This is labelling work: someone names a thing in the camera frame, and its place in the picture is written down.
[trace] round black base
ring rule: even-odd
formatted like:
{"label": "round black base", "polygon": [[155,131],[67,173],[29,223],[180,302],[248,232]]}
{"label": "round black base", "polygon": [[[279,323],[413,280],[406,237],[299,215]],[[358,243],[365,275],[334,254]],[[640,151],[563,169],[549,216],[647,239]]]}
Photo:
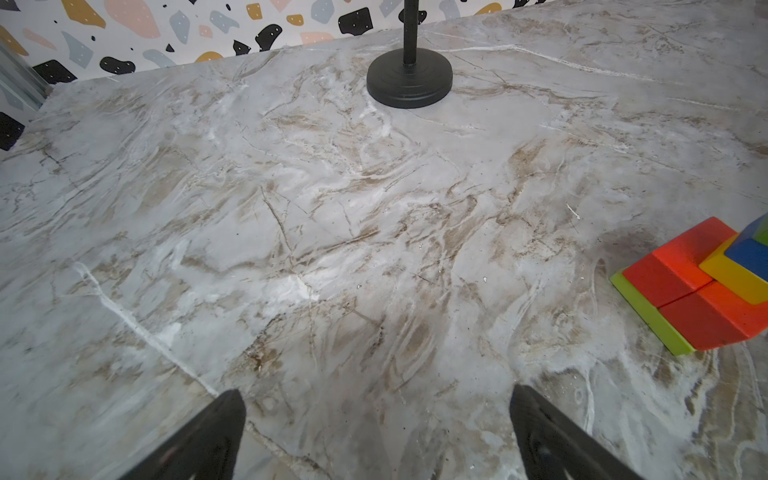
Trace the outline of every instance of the round black base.
{"label": "round black base", "polygon": [[368,92],[394,108],[431,105],[451,91],[451,62],[436,51],[416,49],[416,63],[402,63],[402,48],[386,52],[368,68]]}

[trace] orange block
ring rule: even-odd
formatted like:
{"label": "orange block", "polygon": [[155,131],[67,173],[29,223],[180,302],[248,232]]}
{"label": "orange block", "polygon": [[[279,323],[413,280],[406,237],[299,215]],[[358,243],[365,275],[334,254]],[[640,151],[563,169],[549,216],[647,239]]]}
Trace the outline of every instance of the orange block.
{"label": "orange block", "polygon": [[717,281],[659,312],[696,350],[742,342],[768,328],[768,302],[750,305]]}
{"label": "orange block", "polygon": [[667,305],[712,281],[712,277],[699,268],[699,263],[736,234],[717,218],[708,218],[628,267],[624,278],[651,305],[656,308]]}

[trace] terrazzo wallpaper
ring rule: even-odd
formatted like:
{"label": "terrazzo wallpaper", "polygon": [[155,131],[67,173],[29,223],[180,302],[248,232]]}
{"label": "terrazzo wallpaper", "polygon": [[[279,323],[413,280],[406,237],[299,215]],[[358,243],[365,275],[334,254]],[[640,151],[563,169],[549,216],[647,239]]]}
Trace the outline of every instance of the terrazzo wallpaper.
{"label": "terrazzo wallpaper", "polygon": [[9,151],[35,117],[35,111],[21,98],[0,86],[0,151]]}
{"label": "terrazzo wallpaper", "polygon": [[[438,22],[545,0],[421,0]],[[0,38],[48,83],[400,28],[403,0],[0,0]]]}

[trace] toy block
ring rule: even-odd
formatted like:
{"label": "toy block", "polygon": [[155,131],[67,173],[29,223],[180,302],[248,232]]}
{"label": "toy block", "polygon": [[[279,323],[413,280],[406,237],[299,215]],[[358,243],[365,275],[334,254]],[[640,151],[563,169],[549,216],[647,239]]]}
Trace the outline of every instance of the toy block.
{"label": "toy block", "polygon": [[624,278],[621,271],[616,272],[611,277],[611,283],[616,290],[627,299],[635,312],[659,337],[659,340],[667,347],[672,355],[685,355],[696,350],[683,338],[680,333],[665,319],[659,310],[650,304],[648,300],[637,289]]}
{"label": "toy block", "polygon": [[629,266],[624,278],[651,305],[667,305],[712,281],[699,263],[736,234],[717,218],[708,218]]}
{"label": "toy block", "polygon": [[701,263],[701,269],[750,305],[768,302],[768,282],[726,256],[735,239],[731,237],[713,251]]}
{"label": "toy block", "polygon": [[767,217],[768,214],[750,223],[725,250],[726,257],[763,280],[768,280],[768,245],[755,240],[755,236],[762,223],[768,224]]}
{"label": "toy block", "polygon": [[742,342],[768,328],[768,303],[750,305],[717,281],[659,312],[697,350]]}
{"label": "toy block", "polygon": [[768,214],[763,215],[755,221],[758,222],[758,224],[752,238],[768,247]]}

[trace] black metal pole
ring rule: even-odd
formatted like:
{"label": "black metal pole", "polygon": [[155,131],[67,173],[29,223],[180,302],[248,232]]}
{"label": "black metal pole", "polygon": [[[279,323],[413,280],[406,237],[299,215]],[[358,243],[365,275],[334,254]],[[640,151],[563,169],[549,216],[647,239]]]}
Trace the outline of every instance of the black metal pole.
{"label": "black metal pole", "polygon": [[419,28],[419,0],[406,0],[402,14],[402,63],[416,63],[416,34]]}

